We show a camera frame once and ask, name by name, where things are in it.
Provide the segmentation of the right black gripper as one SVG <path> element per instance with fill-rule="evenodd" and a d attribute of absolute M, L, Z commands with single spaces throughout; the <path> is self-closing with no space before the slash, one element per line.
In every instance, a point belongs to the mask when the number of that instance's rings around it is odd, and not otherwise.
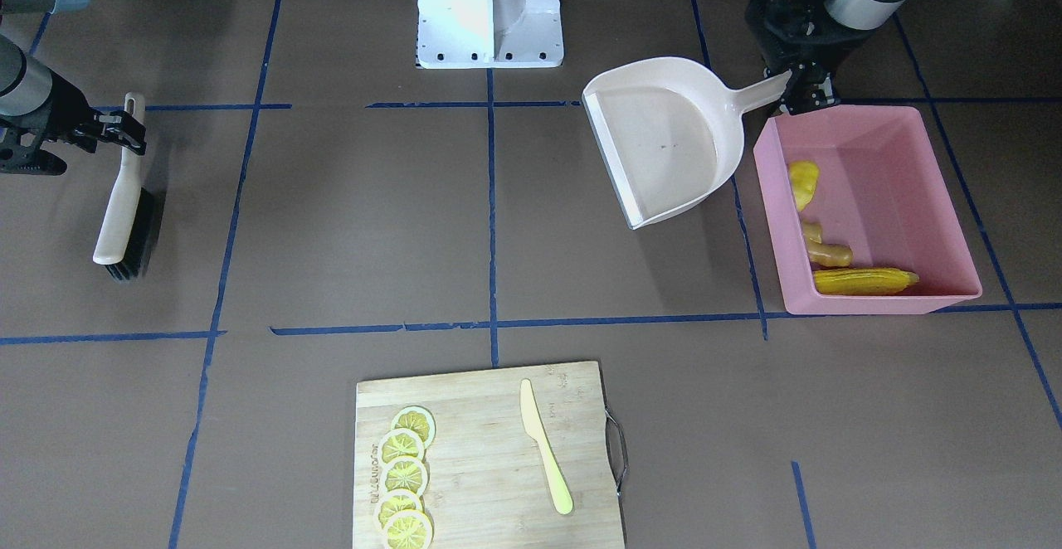
<path fill-rule="evenodd" d="M 63 76 L 51 78 L 51 88 L 30 111 L 2 107 L 1 172 L 5 174 L 58 176 L 67 162 L 42 144 L 76 145 L 96 153 L 100 143 L 121 145 L 137 156 L 147 153 L 147 128 L 124 110 L 96 111 L 80 89 Z"/>

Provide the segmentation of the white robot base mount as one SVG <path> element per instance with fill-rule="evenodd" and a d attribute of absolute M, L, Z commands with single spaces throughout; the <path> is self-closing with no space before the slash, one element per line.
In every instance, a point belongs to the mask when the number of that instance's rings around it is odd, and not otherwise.
<path fill-rule="evenodd" d="M 560 0 L 417 0 L 422 69 L 552 69 L 565 57 Z"/>

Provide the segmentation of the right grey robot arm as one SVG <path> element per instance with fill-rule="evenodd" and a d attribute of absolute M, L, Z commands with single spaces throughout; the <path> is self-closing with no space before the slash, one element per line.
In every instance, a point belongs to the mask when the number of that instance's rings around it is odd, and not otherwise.
<path fill-rule="evenodd" d="M 102 143 L 120 145 L 124 177 L 143 178 L 147 128 L 143 103 L 135 95 L 121 109 L 103 111 L 78 85 L 37 58 L 35 46 L 49 17 L 87 8 L 91 0 L 2 0 L 2 171 L 59 176 L 65 162 L 47 143 L 95 153 Z"/>

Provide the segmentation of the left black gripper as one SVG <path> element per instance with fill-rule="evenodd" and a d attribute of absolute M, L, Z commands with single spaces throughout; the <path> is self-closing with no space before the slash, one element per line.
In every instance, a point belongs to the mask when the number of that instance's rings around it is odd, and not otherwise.
<path fill-rule="evenodd" d="M 789 115 L 838 106 L 834 78 L 868 32 L 839 23 L 826 8 L 830 0 L 750 0 L 746 23 L 758 44 L 767 75 L 789 78 L 778 107 Z"/>

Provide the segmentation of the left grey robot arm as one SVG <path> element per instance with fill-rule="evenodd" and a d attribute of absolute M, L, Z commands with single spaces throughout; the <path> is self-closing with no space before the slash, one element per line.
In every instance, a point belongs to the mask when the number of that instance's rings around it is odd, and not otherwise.
<path fill-rule="evenodd" d="M 907 0 L 750 0 L 750 27 L 765 74 L 788 74 L 778 106 L 791 115 L 839 104 L 833 80 Z"/>

